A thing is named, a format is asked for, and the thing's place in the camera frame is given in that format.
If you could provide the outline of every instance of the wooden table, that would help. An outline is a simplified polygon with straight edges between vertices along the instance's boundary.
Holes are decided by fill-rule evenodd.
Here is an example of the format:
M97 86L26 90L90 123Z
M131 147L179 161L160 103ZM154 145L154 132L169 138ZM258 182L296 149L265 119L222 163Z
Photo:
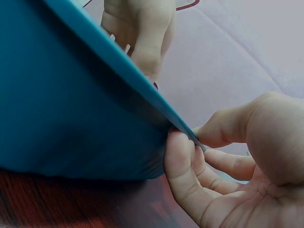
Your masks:
M0 228L196 228L164 176L68 180L0 171Z

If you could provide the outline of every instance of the fingernail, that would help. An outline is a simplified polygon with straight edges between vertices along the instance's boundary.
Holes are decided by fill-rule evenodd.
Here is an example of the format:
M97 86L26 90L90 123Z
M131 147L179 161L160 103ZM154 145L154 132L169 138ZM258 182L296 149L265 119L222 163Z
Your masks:
M200 127L196 127L196 128L193 128L193 129L192 129L193 133L194 133L196 136L198 136L198 134L199 134L199 129L200 129Z

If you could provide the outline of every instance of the plastic bin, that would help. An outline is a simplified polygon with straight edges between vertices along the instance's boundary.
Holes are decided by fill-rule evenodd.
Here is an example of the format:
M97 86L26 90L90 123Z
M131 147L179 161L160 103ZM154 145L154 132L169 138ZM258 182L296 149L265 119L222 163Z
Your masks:
M70 0L0 8L0 167L142 180L163 173L168 131L193 132Z

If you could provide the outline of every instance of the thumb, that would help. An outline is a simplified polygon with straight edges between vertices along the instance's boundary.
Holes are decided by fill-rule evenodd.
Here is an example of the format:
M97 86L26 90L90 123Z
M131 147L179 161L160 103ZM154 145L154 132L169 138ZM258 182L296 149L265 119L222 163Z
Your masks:
M161 48L170 21L162 10L148 8L138 13L138 36L131 59L152 82L162 64Z

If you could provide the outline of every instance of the human hand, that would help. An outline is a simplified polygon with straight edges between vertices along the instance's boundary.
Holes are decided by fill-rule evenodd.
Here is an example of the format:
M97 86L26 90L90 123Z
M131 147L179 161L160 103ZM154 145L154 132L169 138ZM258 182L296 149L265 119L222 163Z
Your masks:
M304 226L304 100L268 93L216 112L198 129L212 148L247 143L251 156L202 153L170 133L164 167L178 204L204 228ZM220 178L207 163L240 181Z
M158 76L162 60L174 35L175 0L104 0L101 26L115 36L116 43L151 82Z

